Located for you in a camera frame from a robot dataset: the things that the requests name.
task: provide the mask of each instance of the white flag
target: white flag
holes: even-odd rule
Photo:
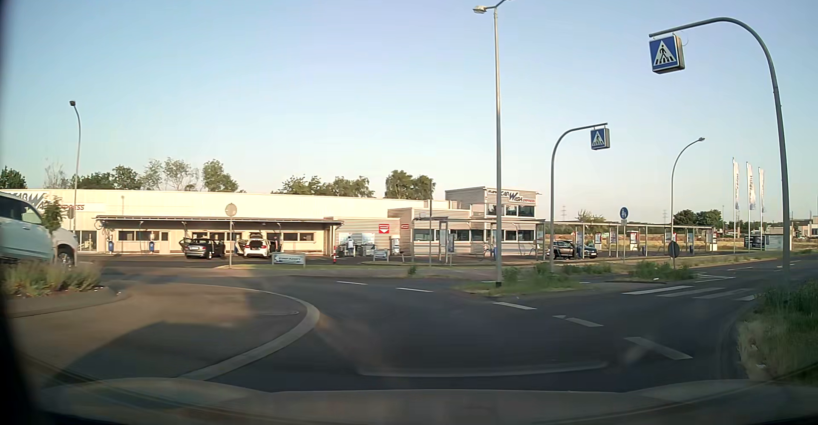
[[[758,168],[758,197],[761,198],[762,212],[764,211],[764,169]]]
[[[733,158],[733,205],[739,210],[739,163]]]
[[[747,193],[750,197],[750,210],[756,209],[756,187],[752,184],[752,165],[747,163]]]

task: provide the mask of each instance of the asphalt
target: asphalt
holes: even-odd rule
[[[791,263],[793,282],[818,278],[818,254]],[[462,280],[445,278],[188,276],[143,265],[128,279],[258,289],[321,311],[290,346],[213,382],[265,391],[629,391],[743,378],[734,323],[755,295],[784,283],[780,265],[697,269],[696,279],[667,284],[596,277],[580,291],[499,298],[456,291]],[[103,277],[121,278],[122,270],[108,265]]]

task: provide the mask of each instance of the lamp post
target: lamp post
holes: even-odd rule
[[[676,176],[676,163],[679,162],[679,158],[681,157],[682,153],[685,153],[690,146],[695,144],[696,142],[701,142],[704,140],[704,137],[699,137],[698,139],[690,142],[685,146],[685,148],[681,149],[679,152],[679,156],[676,157],[676,161],[673,162],[673,170],[670,171],[670,241],[673,242],[673,178]],[[676,257],[671,256],[673,259],[673,268],[676,268]]]
[[[656,37],[664,33],[679,32],[685,29],[692,29],[715,22],[729,22],[740,26],[747,30],[756,39],[758,44],[762,47],[764,56],[766,57],[767,67],[770,70],[770,79],[772,81],[772,97],[775,103],[775,121],[778,126],[778,151],[781,159],[781,214],[783,215],[783,257],[781,267],[783,269],[784,285],[789,288],[789,243],[790,235],[792,235],[792,227],[790,227],[790,213],[789,213],[789,176],[787,172],[787,146],[783,138],[783,117],[781,115],[781,95],[778,91],[778,78],[775,76],[775,66],[772,63],[772,56],[767,50],[762,38],[749,25],[740,20],[731,17],[714,17],[712,19],[700,20],[698,22],[686,23],[672,29],[660,30],[660,32],[648,33],[648,37]]]
[[[77,182],[79,181],[79,146],[83,141],[83,125],[79,121],[79,111],[77,110],[77,103],[75,101],[68,101],[68,104],[74,107],[74,113],[77,114],[77,165],[74,168],[74,206],[71,208],[74,213],[74,227],[71,231],[77,234]]]
[[[592,127],[601,127],[601,126],[607,126],[607,125],[608,125],[607,123],[600,123],[600,124],[591,124],[591,125],[588,125],[588,126],[575,127],[573,129],[568,129],[567,131],[565,131],[562,134],[562,136],[559,136],[559,139],[557,139],[557,143],[554,144],[554,151],[551,152],[551,187],[550,187],[551,188],[551,200],[550,200],[551,207],[550,207],[550,215],[548,216],[548,220],[551,222],[551,225],[550,225],[551,233],[550,233],[550,240],[549,240],[549,244],[548,244],[548,247],[551,250],[549,251],[549,254],[548,254],[548,270],[550,270],[551,273],[554,273],[554,157],[557,155],[557,147],[559,145],[559,142],[562,141],[562,138],[565,137],[565,135],[568,134],[568,133],[573,133],[574,131],[581,131],[582,129],[591,129]]]
[[[500,138],[500,51],[497,45],[497,7],[503,4],[501,0],[494,6],[475,6],[474,12],[477,14],[485,14],[487,10],[494,10],[494,100],[496,104],[496,137],[497,137],[497,187],[496,187],[496,219],[497,219],[497,233],[495,242],[494,259],[497,267],[496,286],[500,287],[503,280],[503,264],[502,264],[502,216],[503,216],[503,185],[502,185],[502,166],[501,166],[501,138]]]

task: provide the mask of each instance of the blue sign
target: blue sign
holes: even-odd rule
[[[685,56],[681,51],[681,38],[668,35],[650,40],[650,69],[656,74],[667,74],[685,68]]]
[[[590,131],[590,149],[602,150],[604,148],[611,148],[611,133],[607,127],[600,129],[591,129]]]

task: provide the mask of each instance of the building facade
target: building facade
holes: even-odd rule
[[[71,189],[27,189],[7,192],[42,210],[46,200],[60,200],[72,210]],[[503,251],[528,253],[533,248],[536,191],[502,190]],[[229,217],[226,208],[236,206]],[[446,191],[445,200],[314,197],[210,191],[78,190],[75,230],[81,252],[180,253],[185,237],[229,241],[251,232],[280,237],[282,251],[332,254],[350,236],[357,243],[373,238],[375,247],[393,242],[408,254],[485,252],[496,239],[496,190],[486,187]]]

